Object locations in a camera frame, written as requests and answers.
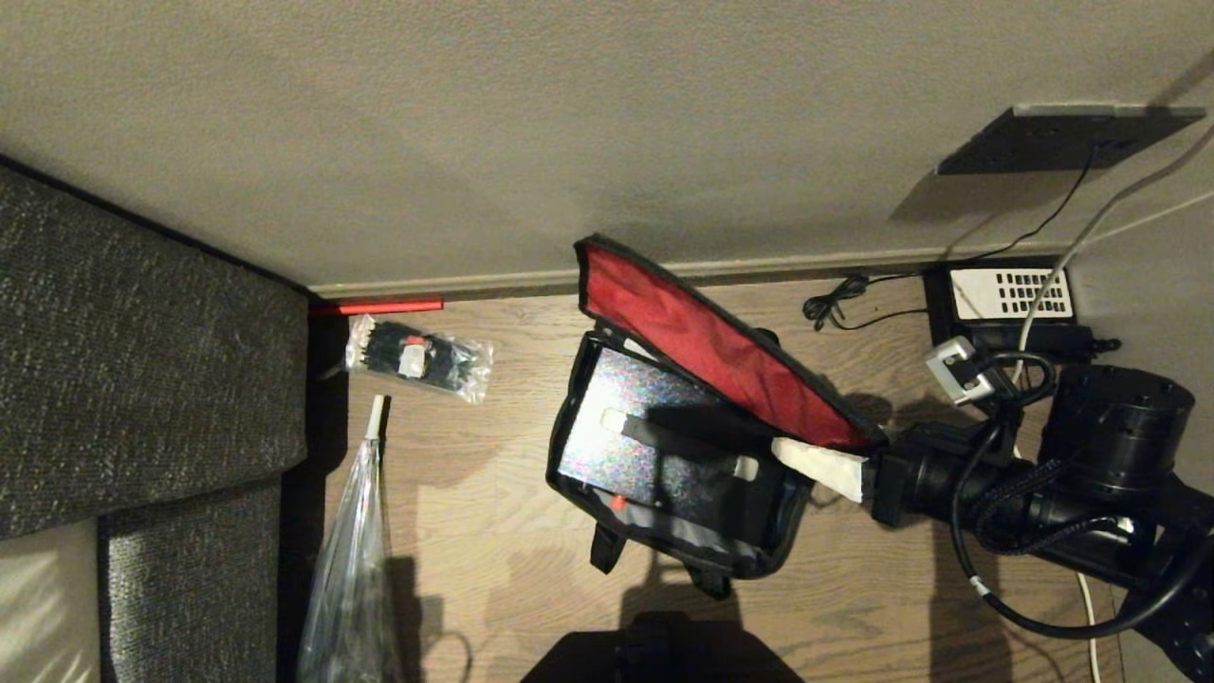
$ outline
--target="baseboard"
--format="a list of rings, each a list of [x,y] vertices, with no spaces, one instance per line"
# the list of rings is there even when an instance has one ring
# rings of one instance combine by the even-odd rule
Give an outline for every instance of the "baseboard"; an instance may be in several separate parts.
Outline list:
[[[1057,254],[1063,244],[1034,244],[1016,249],[1017,256]],[[953,258],[981,252],[982,249],[961,250]],[[663,263],[675,274],[692,281],[776,280],[804,277],[832,277],[840,271],[864,269],[889,272],[924,267],[940,260],[940,249],[906,249],[891,251],[855,251],[806,254],[770,258],[738,258],[722,261],[687,261]],[[324,298],[378,298],[386,296],[441,294],[447,297],[482,297],[503,292],[574,291],[578,269],[562,268],[501,274],[471,274],[429,279],[397,279],[386,281],[354,281],[317,284],[308,289]]]

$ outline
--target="black wall plate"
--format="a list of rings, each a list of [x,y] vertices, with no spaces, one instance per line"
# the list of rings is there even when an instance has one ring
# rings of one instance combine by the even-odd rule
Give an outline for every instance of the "black wall plate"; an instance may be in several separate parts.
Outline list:
[[[940,163],[938,175],[1080,170],[1117,164],[1206,118],[1202,107],[1012,107]]]

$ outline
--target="black strap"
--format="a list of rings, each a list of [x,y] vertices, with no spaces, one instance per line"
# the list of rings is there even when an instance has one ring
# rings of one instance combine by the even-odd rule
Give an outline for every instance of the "black strap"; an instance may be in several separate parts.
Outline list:
[[[611,574],[624,552],[628,540],[601,524],[595,525],[595,539],[590,543],[590,564],[603,574]]]
[[[730,597],[730,593],[733,592],[733,588],[730,586],[728,576],[705,571],[690,564],[685,564],[683,567],[687,568],[687,574],[691,576],[692,585],[707,593],[709,597],[724,601]]]

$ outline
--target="gray fabric sofa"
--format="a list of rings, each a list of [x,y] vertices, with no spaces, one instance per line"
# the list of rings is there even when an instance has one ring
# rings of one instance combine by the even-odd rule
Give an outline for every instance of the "gray fabric sofa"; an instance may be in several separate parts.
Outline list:
[[[102,677],[276,677],[307,297],[0,167],[0,540],[96,518]]]

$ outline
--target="wooden floor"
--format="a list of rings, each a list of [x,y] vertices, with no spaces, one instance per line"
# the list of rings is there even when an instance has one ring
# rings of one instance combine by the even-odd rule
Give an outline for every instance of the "wooden floor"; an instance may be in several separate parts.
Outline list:
[[[704,291],[743,320],[776,330],[785,349],[887,427],[947,414],[921,362],[930,347],[926,317],[815,332],[800,314],[801,301],[833,284]],[[860,321],[921,304],[918,281],[908,279],[879,284],[846,309],[849,320]],[[681,571],[663,569],[669,559],[635,543],[611,575],[600,574],[588,563],[591,519],[544,482],[552,419],[590,328],[575,296],[454,301],[441,312],[399,317],[497,345],[482,406],[368,375],[350,382],[351,455],[371,397],[395,398],[384,465],[390,570],[414,678],[518,681],[566,633],[611,631],[640,613],[677,610],[696,620],[741,619],[742,628],[806,681],[1090,679],[1085,642],[1005,628],[981,604],[957,568],[943,525],[920,519],[883,529],[829,495],[806,511],[784,568],[736,582],[732,601],[702,597]],[[1029,456],[1042,415],[1031,416],[1036,422],[1022,433]],[[329,477],[330,518],[350,460]],[[978,568],[1022,611],[1083,622],[1074,574],[1029,558]],[[1097,619],[1107,619],[1110,591],[1093,587]],[[1121,681],[1117,639],[1099,647],[1104,679]]]

